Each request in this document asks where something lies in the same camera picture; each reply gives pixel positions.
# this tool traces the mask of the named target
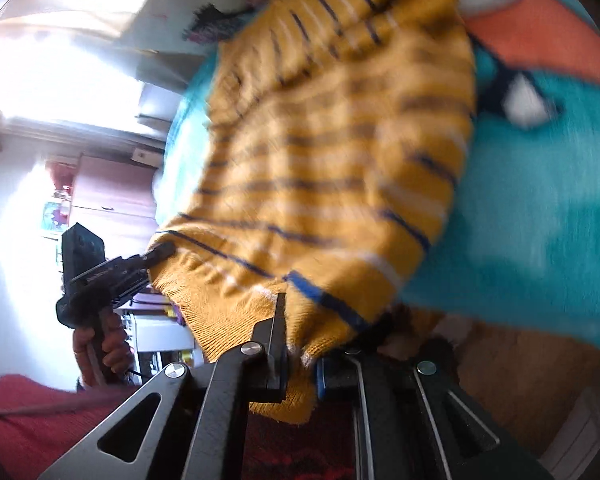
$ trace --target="metal clamp jaw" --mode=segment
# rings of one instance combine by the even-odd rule
[[[286,397],[284,307],[215,363],[167,365],[40,480],[240,478],[249,403]]]
[[[337,350],[318,397],[350,402],[358,480],[551,480],[435,363]]]

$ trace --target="finger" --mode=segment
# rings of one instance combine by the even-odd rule
[[[115,312],[110,312],[102,319],[102,325],[106,326],[108,330],[115,330],[122,326],[122,318]]]
[[[128,335],[123,328],[112,330],[112,332],[109,332],[105,336],[104,341],[102,342],[102,351],[106,353],[111,352],[122,345],[127,337]]]
[[[129,362],[129,357],[133,359],[131,348],[129,348],[129,345],[125,343],[123,346],[119,346],[115,350],[105,355],[102,363],[109,368],[118,368],[121,364]]]
[[[82,376],[82,384],[84,384],[85,386],[88,386],[90,388],[93,388],[94,386],[96,386],[96,384],[97,384],[96,377],[93,374],[93,371],[91,370],[91,368],[89,368],[89,371],[82,373],[81,376]]]
[[[81,352],[74,352],[74,355],[83,382],[91,385],[91,381],[93,381],[93,369],[91,368],[91,362],[89,361],[86,349]]]
[[[87,343],[95,336],[93,328],[76,328],[74,330],[74,352],[85,350]]]
[[[132,350],[129,349],[129,352],[125,355],[125,357],[123,359],[121,359],[117,363],[114,363],[113,365],[111,365],[111,370],[113,370],[114,373],[119,374],[122,372],[126,372],[127,370],[132,368],[133,365],[134,365],[134,354],[133,354]]]

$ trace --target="cabinet door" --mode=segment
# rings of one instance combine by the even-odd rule
[[[69,225],[82,224],[104,241],[107,259],[143,254],[158,228],[153,218],[71,206]]]
[[[153,218],[154,173],[155,168],[84,156],[75,177],[72,205]]]

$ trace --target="knitted sweater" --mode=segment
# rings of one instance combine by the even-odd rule
[[[440,236],[472,133],[474,61],[455,0],[273,0],[221,45],[211,142],[152,269],[207,357],[286,292],[304,422],[317,357],[369,327]]]

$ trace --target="wall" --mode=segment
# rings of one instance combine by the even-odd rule
[[[77,148],[7,136],[0,153],[0,375],[18,373],[70,390],[78,377],[72,332],[56,320],[60,277],[54,243],[40,236],[48,188],[45,155],[78,156]]]

